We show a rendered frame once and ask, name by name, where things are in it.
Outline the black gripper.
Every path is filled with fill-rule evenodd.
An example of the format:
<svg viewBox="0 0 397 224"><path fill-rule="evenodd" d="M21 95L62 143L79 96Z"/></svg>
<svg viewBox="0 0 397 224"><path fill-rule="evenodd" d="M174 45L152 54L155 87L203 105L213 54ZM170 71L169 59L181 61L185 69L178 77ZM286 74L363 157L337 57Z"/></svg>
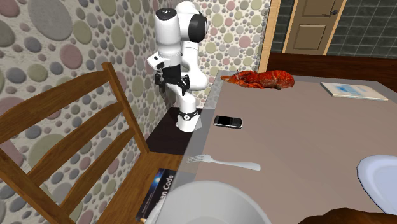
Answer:
<svg viewBox="0 0 397 224"><path fill-rule="evenodd" d="M188 75L181 76L181 65L165 67L162 73L157 71L155 74L155 85L164 93L166 83L177 85L181 88L181 95L184 96L185 92L190 88L190 79Z"/></svg>

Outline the dark robot stand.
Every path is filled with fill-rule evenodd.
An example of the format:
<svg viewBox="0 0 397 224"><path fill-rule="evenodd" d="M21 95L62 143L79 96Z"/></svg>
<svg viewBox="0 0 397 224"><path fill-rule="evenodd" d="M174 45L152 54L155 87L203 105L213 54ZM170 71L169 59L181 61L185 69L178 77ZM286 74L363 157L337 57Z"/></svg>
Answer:
<svg viewBox="0 0 397 224"><path fill-rule="evenodd" d="M192 136L176 127L179 108L171 107L146 140L150 152L184 155Z"/></svg>

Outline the black mobile phone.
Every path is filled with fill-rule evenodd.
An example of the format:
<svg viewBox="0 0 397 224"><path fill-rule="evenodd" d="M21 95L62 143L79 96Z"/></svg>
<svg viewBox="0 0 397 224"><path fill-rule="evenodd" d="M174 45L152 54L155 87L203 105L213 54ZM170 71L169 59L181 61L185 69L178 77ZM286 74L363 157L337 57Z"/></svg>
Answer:
<svg viewBox="0 0 397 224"><path fill-rule="evenodd" d="M217 127L226 127L231 129L241 129L242 119L230 116L216 115L214 119L214 125Z"/></svg>

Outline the red lobster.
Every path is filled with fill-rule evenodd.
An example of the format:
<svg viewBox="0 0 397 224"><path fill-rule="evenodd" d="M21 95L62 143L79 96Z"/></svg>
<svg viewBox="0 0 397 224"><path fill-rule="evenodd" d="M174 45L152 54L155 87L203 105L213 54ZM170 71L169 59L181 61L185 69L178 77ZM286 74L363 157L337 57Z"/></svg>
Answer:
<svg viewBox="0 0 397 224"><path fill-rule="evenodd" d="M256 71L237 71L231 76L221 76L221 79L228 83L233 83L245 88L273 88L281 90L293 87L295 80L286 71L274 70L266 72Z"/></svg>

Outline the silver fork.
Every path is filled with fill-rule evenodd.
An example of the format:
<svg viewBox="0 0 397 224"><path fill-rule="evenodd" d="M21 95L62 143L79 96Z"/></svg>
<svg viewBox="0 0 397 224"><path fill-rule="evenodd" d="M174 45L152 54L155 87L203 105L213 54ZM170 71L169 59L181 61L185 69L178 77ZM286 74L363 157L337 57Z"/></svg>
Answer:
<svg viewBox="0 0 397 224"><path fill-rule="evenodd" d="M224 162L224 161L215 160L212 158L212 156L206 155L206 154L189 157L186 160L186 163L193 163L193 162L206 162L206 163L215 163L215 164L221 164L221 165L230 165L230 166L234 166L234 167L251 169L254 171L261 170L260 164L257 164L257 163L253 163L253 162Z"/></svg>

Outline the dark book with pale lettering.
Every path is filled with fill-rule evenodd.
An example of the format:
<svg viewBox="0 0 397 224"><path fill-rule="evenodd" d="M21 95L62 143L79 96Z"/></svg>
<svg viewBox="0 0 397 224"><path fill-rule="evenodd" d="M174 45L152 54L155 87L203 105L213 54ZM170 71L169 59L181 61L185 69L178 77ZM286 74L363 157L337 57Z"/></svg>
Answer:
<svg viewBox="0 0 397 224"><path fill-rule="evenodd" d="M171 188L175 175L176 171L174 170L159 168L137 212L136 221L146 219L158 202L165 198Z"/></svg>

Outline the wooden slatted chair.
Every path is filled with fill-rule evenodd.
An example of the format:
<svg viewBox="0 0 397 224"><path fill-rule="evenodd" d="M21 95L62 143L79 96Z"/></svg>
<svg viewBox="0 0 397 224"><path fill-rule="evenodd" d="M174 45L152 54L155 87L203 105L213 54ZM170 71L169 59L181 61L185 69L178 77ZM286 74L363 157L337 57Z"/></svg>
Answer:
<svg viewBox="0 0 397 224"><path fill-rule="evenodd" d="M0 116L1 144L97 87L105 83L111 85L116 102L97 112L51 147L29 172L24 172L0 148L0 179L51 224L75 224L70 214L131 139L135 139L141 151L137 170L129 172L97 224L143 224L136 221L136 214L149 184L135 183L133 179L152 178L159 167L175 168L181 161L178 155L149 150L112 64L105 62L102 68L102 71L81 75L35 95ZM124 115L128 129L111 142L80 176L64 200L56 204L40 186L120 113Z"/></svg>

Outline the large white bowl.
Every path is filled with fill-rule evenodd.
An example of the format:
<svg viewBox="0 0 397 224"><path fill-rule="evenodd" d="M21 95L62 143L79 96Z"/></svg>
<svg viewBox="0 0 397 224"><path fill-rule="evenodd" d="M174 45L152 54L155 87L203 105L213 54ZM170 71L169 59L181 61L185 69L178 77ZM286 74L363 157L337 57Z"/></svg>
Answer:
<svg viewBox="0 0 397 224"><path fill-rule="evenodd" d="M194 181L175 188L144 224L272 224L247 194L218 181Z"/></svg>

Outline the grey-brown table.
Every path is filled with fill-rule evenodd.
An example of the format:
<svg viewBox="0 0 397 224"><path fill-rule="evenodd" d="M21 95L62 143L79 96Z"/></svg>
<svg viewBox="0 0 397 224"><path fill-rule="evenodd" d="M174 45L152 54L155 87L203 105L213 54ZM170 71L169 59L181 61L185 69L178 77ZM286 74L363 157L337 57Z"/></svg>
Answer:
<svg viewBox="0 0 397 224"><path fill-rule="evenodd" d="M296 76L291 88L260 90L216 80L170 192L222 182L250 196L272 224L299 224L338 208L384 213L361 186L357 166L372 155L397 156L397 92L367 81L388 101L332 97L321 82ZM241 118L242 128L217 127L216 115ZM186 163L199 154L261 170Z"/></svg>

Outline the brown panelled door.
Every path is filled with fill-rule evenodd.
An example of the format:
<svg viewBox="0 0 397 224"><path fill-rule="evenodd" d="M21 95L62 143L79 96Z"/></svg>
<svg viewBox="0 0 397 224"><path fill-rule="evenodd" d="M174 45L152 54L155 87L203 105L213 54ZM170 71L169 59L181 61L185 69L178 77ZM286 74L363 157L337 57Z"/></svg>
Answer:
<svg viewBox="0 0 397 224"><path fill-rule="evenodd" d="M282 52L326 55L347 0L295 0Z"/></svg>

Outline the pale book with blue print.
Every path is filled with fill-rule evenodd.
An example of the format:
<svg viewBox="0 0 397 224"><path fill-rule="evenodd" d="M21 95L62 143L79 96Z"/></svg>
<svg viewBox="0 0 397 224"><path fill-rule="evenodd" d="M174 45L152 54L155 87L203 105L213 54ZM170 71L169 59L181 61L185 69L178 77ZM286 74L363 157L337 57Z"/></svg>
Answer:
<svg viewBox="0 0 397 224"><path fill-rule="evenodd" d="M320 85L332 96L387 102L388 98L365 85L321 82Z"/></svg>

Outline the brown rounded object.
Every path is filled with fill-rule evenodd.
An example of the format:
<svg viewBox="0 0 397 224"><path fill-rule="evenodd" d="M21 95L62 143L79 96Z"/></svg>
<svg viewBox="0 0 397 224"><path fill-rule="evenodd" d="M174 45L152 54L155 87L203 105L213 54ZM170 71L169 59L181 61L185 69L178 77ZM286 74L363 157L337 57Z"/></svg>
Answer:
<svg viewBox="0 0 397 224"><path fill-rule="evenodd" d="M299 224L397 224L397 215L338 208L306 217Z"/></svg>

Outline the white plate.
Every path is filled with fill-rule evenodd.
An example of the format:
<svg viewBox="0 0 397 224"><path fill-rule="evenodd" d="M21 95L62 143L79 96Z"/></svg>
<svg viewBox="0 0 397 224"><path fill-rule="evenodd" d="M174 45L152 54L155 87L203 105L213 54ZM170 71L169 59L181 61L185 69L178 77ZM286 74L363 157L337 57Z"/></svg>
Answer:
<svg viewBox="0 0 397 224"><path fill-rule="evenodd" d="M397 156L372 155L357 166L361 186L387 214L397 215Z"/></svg>

